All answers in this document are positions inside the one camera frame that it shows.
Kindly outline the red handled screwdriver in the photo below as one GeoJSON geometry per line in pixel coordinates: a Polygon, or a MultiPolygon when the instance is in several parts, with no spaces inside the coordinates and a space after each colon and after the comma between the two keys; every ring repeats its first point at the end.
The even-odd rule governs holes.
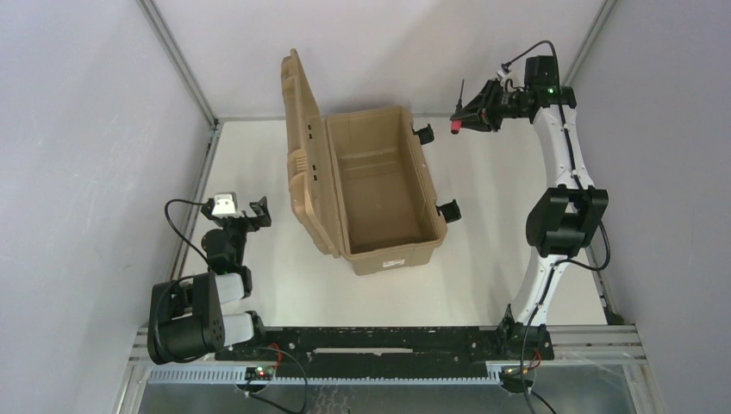
{"type": "Polygon", "coordinates": [[[452,135],[457,135],[461,128],[462,128],[462,119],[461,115],[459,114],[463,108],[463,93],[464,93],[464,86],[465,86],[465,80],[462,79],[460,83],[460,89],[459,89],[459,97],[457,100],[457,103],[455,104],[455,110],[453,114],[450,116],[450,132],[452,135]]]}

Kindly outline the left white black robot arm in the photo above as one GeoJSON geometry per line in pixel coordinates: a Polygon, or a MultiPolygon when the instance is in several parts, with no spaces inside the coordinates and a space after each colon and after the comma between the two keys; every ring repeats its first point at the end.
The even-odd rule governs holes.
{"type": "Polygon", "coordinates": [[[244,264],[247,237],[272,224],[267,198],[240,210],[233,192],[216,193],[197,204],[215,228],[192,249],[204,272],[153,286],[148,318],[147,352],[153,363],[190,363],[234,346],[261,346],[266,328],[254,310],[228,314],[225,304],[249,298],[251,270],[244,264]]]}

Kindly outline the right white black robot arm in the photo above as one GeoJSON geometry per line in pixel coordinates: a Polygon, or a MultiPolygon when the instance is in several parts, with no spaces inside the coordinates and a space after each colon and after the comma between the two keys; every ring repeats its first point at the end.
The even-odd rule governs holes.
{"type": "Polygon", "coordinates": [[[494,78],[469,103],[458,103],[450,131],[497,132],[506,119],[526,119],[536,133],[546,168],[547,188],[528,213],[525,235],[532,248],[527,270],[514,299],[486,350],[506,360],[549,355],[547,313],[561,276],[587,248],[602,218],[609,194],[595,186],[581,154],[576,132],[576,98],[559,82],[553,55],[530,57],[523,85],[513,91],[494,78]]]}

